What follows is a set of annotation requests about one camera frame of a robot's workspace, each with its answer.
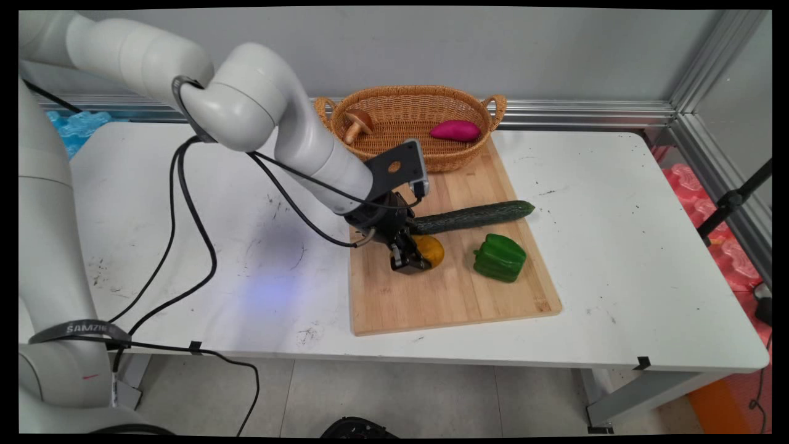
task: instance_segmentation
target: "wicker basket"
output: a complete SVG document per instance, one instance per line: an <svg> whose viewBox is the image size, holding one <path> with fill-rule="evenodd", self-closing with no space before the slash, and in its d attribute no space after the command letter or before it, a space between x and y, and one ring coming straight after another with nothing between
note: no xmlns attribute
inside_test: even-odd
<svg viewBox="0 0 789 444"><path fill-rule="evenodd" d="M495 116L488 103L495 101ZM326 105L332 108L326 117ZM367 160L416 138L422 144L424 163L430 172L453 171L472 161L488 141L507 110L504 96L490 96L480 102L470 94L446 86L378 86L363 89L335 104L318 97L315 109L323 124L342 141L350 122L345 111L362 109L373 122L372 134L359 134L353 146L346 147L360 159ZM471 142L436 139L430 130L447 120L467 120L480 128L481 134Z"/></svg>

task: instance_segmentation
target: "bell pepper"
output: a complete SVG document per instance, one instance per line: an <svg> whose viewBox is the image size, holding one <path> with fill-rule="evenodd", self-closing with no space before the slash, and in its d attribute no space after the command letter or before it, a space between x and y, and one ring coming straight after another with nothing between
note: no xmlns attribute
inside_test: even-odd
<svg viewBox="0 0 789 444"><path fill-rule="evenodd" d="M526 252L514 240L492 233L474 254L474 269L479 274L504 282L515 282L526 262Z"/></svg>

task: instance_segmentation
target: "basket handle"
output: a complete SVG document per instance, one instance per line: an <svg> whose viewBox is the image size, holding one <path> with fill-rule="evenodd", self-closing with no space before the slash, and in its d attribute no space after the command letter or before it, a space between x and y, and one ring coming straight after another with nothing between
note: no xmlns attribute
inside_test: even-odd
<svg viewBox="0 0 789 444"><path fill-rule="evenodd" d="M318 97L315 99L315 111L318 113L318 117L320 121L323 122L323 125L331 131L329 118L326 117L326 105L329 105L332 111L337 107L337 104L328 97Z"/></svg>
<svg viewBox="0 0 789 444"><path fill-rule="evenodd" d="M504 119L504 113L507 112L507 98L501 94L494 94L493 96L482 100L482 105L487 108L488 103L491 103L491 100L495 102L495 115L493 116L493 126L491 127L491 131L493 131L499 126L501 119Z"/></svg>

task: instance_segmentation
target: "white table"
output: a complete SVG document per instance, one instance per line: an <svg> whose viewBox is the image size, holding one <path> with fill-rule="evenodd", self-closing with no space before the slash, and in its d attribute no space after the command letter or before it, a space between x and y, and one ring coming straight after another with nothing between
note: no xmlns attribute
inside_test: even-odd
<svg viewBox="0 0 789 444"><path fill-rule="evenodd" d="M109 123L71 162L101 318L132 300L164 251L170 159L192 134L187 125ZM262 151L271 152L274 139ZM632 369L648 357L647 371L609 396L601 371L584 373L596 401L593 425L767 365L763 344L638 135L498 131L493 141L515 193L537 207L529 226L562 300L560 314L355 337L348 250L313 233L246 155L197 144L185 172L219 267L208 285L157 314L135 340L201 341L228 356L584 369ZM318 226L348 238L341 217L271 168ZM124 329L209 270L176 187L170 258L119 320ZM24 342L32 328L21 303L19 317Z"/></svg>

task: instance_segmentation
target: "white robotic arm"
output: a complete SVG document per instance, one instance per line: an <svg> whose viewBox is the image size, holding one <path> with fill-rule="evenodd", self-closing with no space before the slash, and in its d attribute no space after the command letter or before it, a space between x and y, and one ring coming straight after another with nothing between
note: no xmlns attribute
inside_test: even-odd
<svg viewBox="0 0 789 444"><path fill-rule="evenodd" d="M214 76L195 43L123 19L94 22L74 11L20 11L19 54L76 68L179 108L228 148L257 150L279 126L275 157L358 198L372 173L321 124L291 68L256 43L236 48ZM186 76L205 88L182 85ZM25 88L19 90L19 295L38 333L77 319L96 319L82 266L65 149ZM337 214L359 203L294 176ZM110 368L103 344L47 342L19 347L21 431L91 431L140 421L111 409ZM76 421L82 408L93 420Z"/></svg>

